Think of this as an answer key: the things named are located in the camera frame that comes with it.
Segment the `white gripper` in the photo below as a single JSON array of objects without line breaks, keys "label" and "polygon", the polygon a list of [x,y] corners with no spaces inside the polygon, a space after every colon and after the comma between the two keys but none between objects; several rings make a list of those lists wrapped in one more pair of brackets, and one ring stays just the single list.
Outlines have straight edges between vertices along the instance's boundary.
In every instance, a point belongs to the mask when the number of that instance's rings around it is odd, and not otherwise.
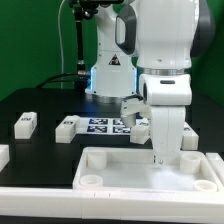
[{"label": "white gripper", "polygon": [[150,138],[156,164],[170,164],[179,156],[185,115],[184,106],[150,107]]}]

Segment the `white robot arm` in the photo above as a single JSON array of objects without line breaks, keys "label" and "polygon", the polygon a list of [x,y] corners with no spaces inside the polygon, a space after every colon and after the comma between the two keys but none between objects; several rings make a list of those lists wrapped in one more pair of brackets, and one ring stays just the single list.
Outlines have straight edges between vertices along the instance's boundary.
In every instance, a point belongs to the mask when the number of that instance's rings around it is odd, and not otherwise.
[{"label": "white robot arm", "polygon": [[80,19],[97,20],[97,63],[85,94],[122,101],[121,118],[135,138],[137,115],[157,164],[179,156],[192,59],[211,44],[215,23],[207,0],[69,0]]}]

